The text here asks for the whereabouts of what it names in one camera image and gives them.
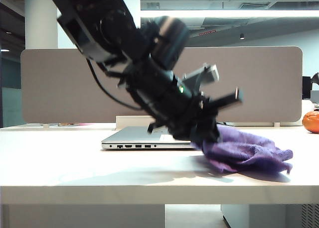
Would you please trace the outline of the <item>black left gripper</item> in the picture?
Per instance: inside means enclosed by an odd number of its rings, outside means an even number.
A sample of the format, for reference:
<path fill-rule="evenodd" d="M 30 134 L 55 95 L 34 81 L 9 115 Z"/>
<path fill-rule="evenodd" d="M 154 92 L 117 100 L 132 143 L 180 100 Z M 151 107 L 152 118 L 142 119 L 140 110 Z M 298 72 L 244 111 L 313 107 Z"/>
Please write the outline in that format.
<path fill-rule="evenodd" d="M 209 142 L 220 140 L 216 123 L 219 110 L 242 102 L 239 88 L 214 100 L 200 90 L 201 84 L 219 80 L 215 65 L 204 64 L 183 79 L 153 63 L 130 64 L 123 73 L 120 85 L 155 119 L 148 132 L 166 126 L 175 139 L 189 140 L 197 148 L 202 148 L 205 138 Z"/>

